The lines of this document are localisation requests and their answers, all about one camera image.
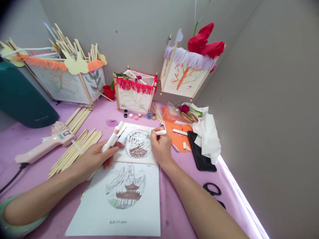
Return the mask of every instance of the forearm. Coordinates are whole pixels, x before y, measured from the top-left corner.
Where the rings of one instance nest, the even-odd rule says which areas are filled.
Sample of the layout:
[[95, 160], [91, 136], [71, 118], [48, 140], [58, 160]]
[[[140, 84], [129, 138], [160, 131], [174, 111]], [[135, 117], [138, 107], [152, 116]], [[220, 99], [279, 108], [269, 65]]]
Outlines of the forearm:
[[173, 182], [199, 238], [248, 238], [227, 211], [174, 160], [162, 168]]
[[67, 169], [10, 202], [3, 216], [11, 225], [32, 223], [50, 210], [80, 181], [72, 169]]

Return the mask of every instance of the green thermos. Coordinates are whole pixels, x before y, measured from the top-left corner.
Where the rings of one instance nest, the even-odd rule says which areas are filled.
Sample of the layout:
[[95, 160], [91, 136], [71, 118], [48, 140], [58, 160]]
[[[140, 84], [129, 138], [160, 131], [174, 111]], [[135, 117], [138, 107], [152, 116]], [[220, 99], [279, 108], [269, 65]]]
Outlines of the green thermos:
[[30, 128], [55, 123], [58, 113], [17, 67], [0, 57], [0, 110]]

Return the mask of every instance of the human hand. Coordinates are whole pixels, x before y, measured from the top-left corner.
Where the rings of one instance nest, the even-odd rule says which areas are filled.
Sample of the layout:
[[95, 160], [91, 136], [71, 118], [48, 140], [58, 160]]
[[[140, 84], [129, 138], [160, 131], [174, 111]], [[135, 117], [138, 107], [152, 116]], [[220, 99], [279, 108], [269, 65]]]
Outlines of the human hand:
[[163, 167], [173, 160], [171, 155], [172, 139], [168, 134], [156, 135], [155, 132], [165, 130], [164, 127], [158, 127], [151, 131], [152, 151], [157, 162]]
[[84, 154], [68, 168], [68, 170], [76, 175], [79, 183], [87, 180], [102, 164], [104, 169], [107, 168], [107, 166], [112, 166], [114, 154], [119, 151], [120, 148], [124, 148], [123, 144], [116, 142], [114, 147], [102, 153], [102, 147], [107, 141], [108, 140], [105, 140], [91, 145]]

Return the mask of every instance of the black power cord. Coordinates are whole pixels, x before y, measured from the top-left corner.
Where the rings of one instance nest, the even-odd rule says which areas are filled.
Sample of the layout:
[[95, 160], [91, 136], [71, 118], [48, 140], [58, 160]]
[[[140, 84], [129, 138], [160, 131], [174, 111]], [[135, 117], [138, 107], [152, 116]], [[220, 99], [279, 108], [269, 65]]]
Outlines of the black power cord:
[[19, 171], [17, 172], [17, 174], [10, 180], [10, 182], [7, 183], [6, 186], [4, 186], [1, 190], [0, 190], [0, 193], [2, 193], [16, 178], [17, 176], [21, 173], [21, 171], [26, 167], [28, 166], [29, 163], [22, 163], [20, 168], [19, 168]]

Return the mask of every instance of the red tissue paper flower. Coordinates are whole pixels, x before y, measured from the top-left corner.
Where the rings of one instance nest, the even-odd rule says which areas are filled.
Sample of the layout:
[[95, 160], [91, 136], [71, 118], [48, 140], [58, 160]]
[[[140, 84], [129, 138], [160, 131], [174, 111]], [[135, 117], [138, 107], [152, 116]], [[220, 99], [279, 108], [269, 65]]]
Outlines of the red tissue paper flower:
[[188, 40], [188, 49], [190, 52], [195, 52], [201, 55], [209, 55], [211, 58], [220, 56], [224, 52], [225, 43], [218, 41], [214, 43], [208, 43], [208, 38], [212, 33], [214, 23], [210, 23], [199, 30], [196, 36], [191, 37]]
[[189, 111], [188, 105], [181, 105], [177, 107], [180, 111], [187, 113]]

